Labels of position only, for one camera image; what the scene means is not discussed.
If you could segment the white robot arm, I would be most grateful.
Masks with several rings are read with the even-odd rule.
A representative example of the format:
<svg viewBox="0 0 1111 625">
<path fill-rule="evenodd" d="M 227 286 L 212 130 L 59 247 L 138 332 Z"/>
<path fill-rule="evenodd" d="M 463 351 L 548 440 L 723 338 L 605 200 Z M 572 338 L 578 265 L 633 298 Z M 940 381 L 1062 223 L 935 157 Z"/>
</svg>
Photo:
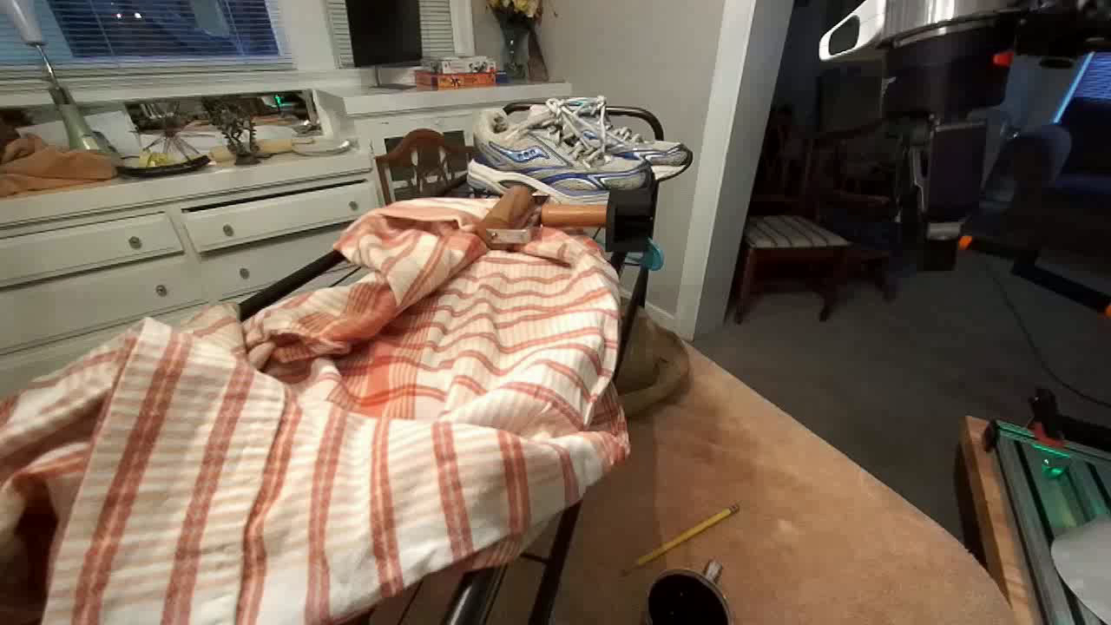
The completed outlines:
<svg viewBox="0 0 1111 625">
<path fill-rule="evenodd" d="M 862 0 L 817 45 L 883 60 L 883 116 L 956 122 L 997 108 L 1025 60 L 1070 67 L 1111 42 L 1111 0 Z"/>
</svg>

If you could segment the green lit robot base rail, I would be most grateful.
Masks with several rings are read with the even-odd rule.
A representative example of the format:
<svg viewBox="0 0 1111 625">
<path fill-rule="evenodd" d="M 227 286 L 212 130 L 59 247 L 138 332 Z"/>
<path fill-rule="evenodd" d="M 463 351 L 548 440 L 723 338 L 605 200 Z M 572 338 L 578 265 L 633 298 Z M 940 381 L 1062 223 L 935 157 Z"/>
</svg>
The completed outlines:
<svg viewBox="0 0 1111 625">
<path fill-rule="evenodd" d="M 1032 421 L 989 421 L 982 450 L 997 462 L 1007 520 L 1018 530 L 1033 616 L 1046 625 L 1108 625 L 1060 573 L 1052 550 L 1111 516 L 1111 429 L 1066 418 L 1047 390 L 1029 397 Z"/>
</svg>

